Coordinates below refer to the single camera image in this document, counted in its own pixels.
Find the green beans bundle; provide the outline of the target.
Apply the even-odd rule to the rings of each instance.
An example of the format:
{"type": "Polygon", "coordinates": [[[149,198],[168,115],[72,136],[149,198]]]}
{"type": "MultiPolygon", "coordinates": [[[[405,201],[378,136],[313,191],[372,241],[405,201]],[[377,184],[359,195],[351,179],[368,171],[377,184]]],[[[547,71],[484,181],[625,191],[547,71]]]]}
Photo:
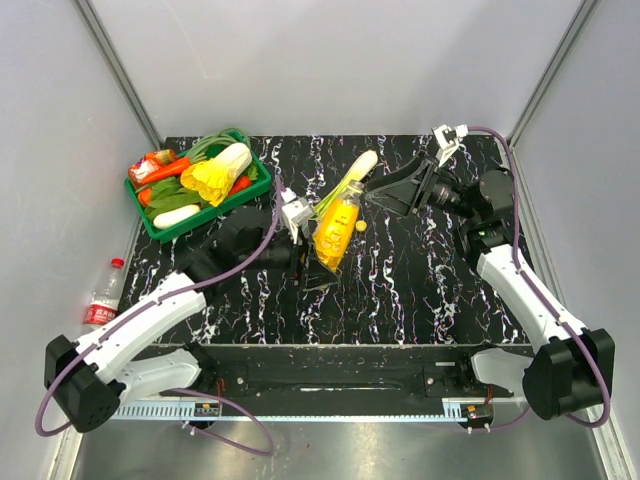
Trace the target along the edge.
{"type": "Polygon", "coordinates": [[[225,128],[217,133],[203,136],[188,150],[180,154],[181,158],[188,158],[192,164],[205,161],[217,156],[226,147],[241,143],[251,148],[250,137],[239,128],[225,128]]]}

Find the toy green onion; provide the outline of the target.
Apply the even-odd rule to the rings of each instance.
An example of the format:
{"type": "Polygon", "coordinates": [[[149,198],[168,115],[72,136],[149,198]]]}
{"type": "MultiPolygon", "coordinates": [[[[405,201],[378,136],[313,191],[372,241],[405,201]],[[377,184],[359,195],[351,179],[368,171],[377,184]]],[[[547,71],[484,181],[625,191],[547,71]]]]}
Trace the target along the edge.
{"type": "Polygon", "coordinates": [[[342,193],[351,181],[362,182],[377,166],[378,154],[374,150],[362,153],[351,165],[336,187],[314,206],[314,218],[319,221],[329,209],[331,203],[342,193]]]}

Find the small orange carrot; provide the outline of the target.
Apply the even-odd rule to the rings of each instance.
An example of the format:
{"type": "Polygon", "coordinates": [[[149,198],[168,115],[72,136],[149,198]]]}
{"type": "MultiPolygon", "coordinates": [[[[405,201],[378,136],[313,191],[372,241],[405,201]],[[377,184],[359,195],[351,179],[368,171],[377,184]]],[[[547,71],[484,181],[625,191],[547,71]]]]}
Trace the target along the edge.
{"type": "Polygon", "coordinates": [[[228,193],[228,197],[232,197],[253,185],[252,179],[248,175],[240,176],[228,193]]]}

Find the orange juice bottle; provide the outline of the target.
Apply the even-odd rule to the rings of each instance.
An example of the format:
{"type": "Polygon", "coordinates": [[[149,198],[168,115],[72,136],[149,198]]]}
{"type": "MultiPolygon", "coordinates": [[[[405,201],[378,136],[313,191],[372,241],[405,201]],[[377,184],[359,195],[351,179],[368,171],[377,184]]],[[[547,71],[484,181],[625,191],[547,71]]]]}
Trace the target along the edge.
{"type": "Polygon", "coordinates": [[[333,272],[347,251],[359,218],[364,185],[351,180],[330,203],[313,235],[319,261],[333,272]]]}

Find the toy napa cabbage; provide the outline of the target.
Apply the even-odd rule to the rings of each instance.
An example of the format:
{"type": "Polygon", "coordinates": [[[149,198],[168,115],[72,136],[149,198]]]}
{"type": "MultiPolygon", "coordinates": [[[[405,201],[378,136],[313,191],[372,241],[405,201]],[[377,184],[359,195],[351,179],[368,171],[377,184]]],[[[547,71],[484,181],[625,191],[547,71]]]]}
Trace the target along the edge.
{"type": "Polygon", "coordinates": [[[192,164],[181,174],[180,183],[184,188],[197,192],[212,206],[218,207],[251,162],[250,149],[236,142],[214,158],[192,164]]]}

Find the water bottle red cap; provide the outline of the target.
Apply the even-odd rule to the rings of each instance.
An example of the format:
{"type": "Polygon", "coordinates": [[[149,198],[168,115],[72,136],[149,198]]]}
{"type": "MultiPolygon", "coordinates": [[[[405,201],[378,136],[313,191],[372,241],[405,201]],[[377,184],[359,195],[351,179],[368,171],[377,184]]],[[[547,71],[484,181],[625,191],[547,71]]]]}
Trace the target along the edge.
{"type": "Polygon", "coordinates": [[[124,289],[125,262],[113,258],[104,272],[96,290],[93,292],[83,324],[90,327],[102,327],[115,319],[124,289]]]}

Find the green plastic basket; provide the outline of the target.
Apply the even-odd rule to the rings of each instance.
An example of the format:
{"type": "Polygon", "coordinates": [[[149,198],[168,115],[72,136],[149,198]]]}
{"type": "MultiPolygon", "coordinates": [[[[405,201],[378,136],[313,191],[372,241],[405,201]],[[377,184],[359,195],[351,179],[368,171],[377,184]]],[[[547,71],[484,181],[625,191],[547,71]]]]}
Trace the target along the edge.
{"type": "Polygon", "coordinates": [[[197,204],[200,207],[198,212],[195,212],[193,215],[164,229],[160,229],[154,225],[154,221],[157,217],[153,217],[151,213],[146,213],[146,207],[138,201],[137,193],[135,192],[134,185],[131,181],[126,179],[124,181],[124,185],[127,193],[137,208],[142,220],[142,225],[146,229],[149,237],[160,243],[167,243],[170,240],[203,226],[216,218],[228,214],[234,208],[249,205],[252,201],[266,194],[270,190],[272,184],[271,174],[253,151],[251,151],[251,158],[251,164],[246,169],[246,172],[252,179],[252,184],[250,186],[247,186],[243,190],[232,195],[230,198],[224,200],[218,207],[212,206],[210,203],[203,204],[193,202],[191,204],[197,204]]]}

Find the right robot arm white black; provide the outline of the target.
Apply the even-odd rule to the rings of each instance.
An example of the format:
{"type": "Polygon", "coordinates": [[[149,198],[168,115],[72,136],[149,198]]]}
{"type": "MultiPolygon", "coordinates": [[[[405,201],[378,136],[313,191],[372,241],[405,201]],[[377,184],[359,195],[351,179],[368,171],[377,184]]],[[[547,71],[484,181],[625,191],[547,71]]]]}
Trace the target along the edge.
{"type": "Polygon", "coordinates": [[[483,347],[459,366],[457,388],[469,396],[489,385],[526,399],[543,420],[574,418],[602,406],[597,428],[609,419],[615,343],[604,329],[590,330],[564,307],[536,276],[517,245],[515,181],[498,168],[462,184],[424,153],[403,168],[373,179],[365,200],[407,217],[426,207],[462,218],[455,235],[458,254],[497,293],[522,327],[533,357],[483,347]]]}

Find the white toy radish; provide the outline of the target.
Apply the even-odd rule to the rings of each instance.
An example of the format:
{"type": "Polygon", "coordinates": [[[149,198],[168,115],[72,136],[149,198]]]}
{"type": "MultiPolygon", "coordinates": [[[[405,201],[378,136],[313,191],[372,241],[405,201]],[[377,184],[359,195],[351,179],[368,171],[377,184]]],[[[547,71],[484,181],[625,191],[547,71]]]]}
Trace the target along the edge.
{"type": "Polygon", "coordinates": [[[198,204],[186,205],[157,215],[153,220],[153,226],[159,230],[166,230],[199,212],[200,206],[198,204]]]}

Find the long orange carrot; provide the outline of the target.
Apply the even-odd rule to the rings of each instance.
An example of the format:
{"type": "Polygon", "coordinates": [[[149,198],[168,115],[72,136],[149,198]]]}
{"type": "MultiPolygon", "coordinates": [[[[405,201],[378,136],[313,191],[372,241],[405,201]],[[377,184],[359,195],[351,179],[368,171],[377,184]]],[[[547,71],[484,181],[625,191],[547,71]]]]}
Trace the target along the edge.
{"type": "Polygon", "coordinates": [[[188,158],[180,158],[159,170],[156,170],[147,175],[140,183],[141,186],[150,185],[155,182],[159,182],[169,177],[179,176],[185,170],[191,166],[191,161],[188,158]]]}

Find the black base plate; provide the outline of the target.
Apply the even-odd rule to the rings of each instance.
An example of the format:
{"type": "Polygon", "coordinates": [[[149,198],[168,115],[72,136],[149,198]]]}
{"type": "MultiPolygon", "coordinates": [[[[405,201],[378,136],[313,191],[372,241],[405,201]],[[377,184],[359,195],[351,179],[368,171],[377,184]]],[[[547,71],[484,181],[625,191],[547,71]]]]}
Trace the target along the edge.
{"type": "Polygon", "coordinates": [[[205,385],[226,397],[263,394],[400,393],[427,398],[506,397],[478,380],[480,346],[201,345],[182,346],[204,363],[205,385]]]}

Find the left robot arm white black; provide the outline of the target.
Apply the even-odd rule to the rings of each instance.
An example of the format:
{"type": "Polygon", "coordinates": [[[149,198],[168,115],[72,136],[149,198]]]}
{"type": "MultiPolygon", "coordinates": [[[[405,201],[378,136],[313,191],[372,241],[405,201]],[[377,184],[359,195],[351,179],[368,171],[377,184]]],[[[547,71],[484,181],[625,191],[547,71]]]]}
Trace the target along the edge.
{"type": "Polygon", "coordinates": [[[199,347],[140,360],[138,354],[188,317],[205,309],[219,284],[246,269],[282,269],[304,277],[314,213],[300,200],[268,213],[240,207],[198,247],[178,258],[174,271],[150,294],[106,325],[72,341],[64,335],[45,349],[45,396],[36,415],[39,435],[49,435],[44,413],[55,402],[68,426],[88,433],[109,420],[129,400],[188,388],[205,395],[217,372],[199,347]]]}

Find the red snack packet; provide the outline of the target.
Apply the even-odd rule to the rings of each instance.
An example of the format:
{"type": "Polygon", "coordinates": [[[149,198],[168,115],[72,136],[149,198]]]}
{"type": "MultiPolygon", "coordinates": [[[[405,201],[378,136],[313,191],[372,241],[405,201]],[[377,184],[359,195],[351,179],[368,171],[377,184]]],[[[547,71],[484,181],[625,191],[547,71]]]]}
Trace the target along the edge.
{"type": "Polygon", "coordinates": [[[177,159],[177,154],[171,149],[146,153],[140,160],[129,167],[128,178],[135,188],[139,188],[147,176],[177,159]]]}

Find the green leafy vegetable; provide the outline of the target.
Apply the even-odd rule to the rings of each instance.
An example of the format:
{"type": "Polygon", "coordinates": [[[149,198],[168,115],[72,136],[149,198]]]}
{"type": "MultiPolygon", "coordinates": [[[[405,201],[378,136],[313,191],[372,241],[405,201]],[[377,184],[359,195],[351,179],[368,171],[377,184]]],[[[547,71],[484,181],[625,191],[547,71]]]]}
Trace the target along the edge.
{"type": "Polygon", "coordinates": [[[183,187],[177,177],[169,177],[154,183],[150,188],[150,199],[144,208],[149,220],[158,215],[189,205],[205,204],[205,200],[194,190],[183,187]]]}

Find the orange tomato piece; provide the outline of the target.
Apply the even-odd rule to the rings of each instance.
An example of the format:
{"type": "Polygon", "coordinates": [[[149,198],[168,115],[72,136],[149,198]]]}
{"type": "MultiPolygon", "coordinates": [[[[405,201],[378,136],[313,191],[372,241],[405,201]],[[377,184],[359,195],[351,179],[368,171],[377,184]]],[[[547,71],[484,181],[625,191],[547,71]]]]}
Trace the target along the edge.
{"type": "Polygon", "coordinates": [[[141,190],[138,194],[137,194],[137,199],[139,204],[143,207],[143,208],[147,208],[151,201],[152,201],[152,189],[151,188],[145,188],[143,190],[141,190]]]}

